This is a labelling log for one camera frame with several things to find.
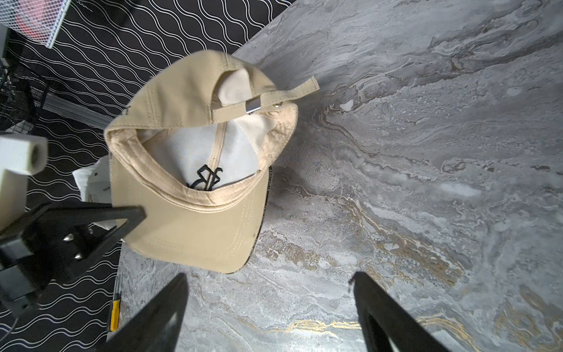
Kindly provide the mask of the white baseball cap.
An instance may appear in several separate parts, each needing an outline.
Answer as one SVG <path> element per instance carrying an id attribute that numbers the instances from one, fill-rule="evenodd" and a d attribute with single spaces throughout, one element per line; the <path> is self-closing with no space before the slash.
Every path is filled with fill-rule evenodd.
<path id="1" fill-rule="evenodd" d="M 111 205 L 109 157 L 72 173 L 82 202 Z"/>

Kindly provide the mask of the tan baseball cap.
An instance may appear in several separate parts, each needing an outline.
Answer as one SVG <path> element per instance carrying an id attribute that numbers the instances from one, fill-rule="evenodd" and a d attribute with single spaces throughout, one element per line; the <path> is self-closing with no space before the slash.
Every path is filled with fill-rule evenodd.
<path id="1" fill-rule="evenodd" d="M 114 207 L 145 220 L 126 243 L 149 258 L 223 274 L 260 234 L 271 167 L 296 130 L 310 78 L 280 90 L 256 66 L 198 51 L 153 77 L 104 131 Z"/>

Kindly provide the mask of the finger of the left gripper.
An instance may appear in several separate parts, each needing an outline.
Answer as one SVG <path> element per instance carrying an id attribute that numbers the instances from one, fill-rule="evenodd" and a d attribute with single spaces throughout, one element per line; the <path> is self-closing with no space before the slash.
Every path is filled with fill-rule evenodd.
<path id="1" fill-rule="evenodd" d="M 15 220 L 13 230 L 51 229 L 52 280 L 69 282 L 88 271 L 145 219 L 141 206 L 45 203 Z"/>

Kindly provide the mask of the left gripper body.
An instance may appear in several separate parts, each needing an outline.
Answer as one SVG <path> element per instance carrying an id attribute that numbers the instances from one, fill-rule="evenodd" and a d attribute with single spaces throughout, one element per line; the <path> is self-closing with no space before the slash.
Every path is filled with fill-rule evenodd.
<path id="1" fill-rule="evenodd" d="M 54 278 L 52 239 L 48 228 L 1 231 L 1 304 L 12 316 L 35 309 Z"/>

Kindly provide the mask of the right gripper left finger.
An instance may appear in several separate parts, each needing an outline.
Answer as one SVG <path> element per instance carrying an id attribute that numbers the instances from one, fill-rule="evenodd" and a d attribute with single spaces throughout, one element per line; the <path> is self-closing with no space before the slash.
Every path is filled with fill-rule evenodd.
<path id="1" fill-rule="evenodd" d="M 180 273 L 99 351 L 175 351 L 189 298 L 189 284 Z"/>

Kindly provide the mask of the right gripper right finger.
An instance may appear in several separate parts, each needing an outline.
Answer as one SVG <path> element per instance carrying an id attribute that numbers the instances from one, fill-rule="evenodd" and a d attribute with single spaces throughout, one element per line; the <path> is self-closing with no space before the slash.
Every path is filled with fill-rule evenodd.
<path id="1" fill-rule="evenodd" d="M 367 273 L 357 271 L 349 283 L 368 351 L 447 350 Z"/>

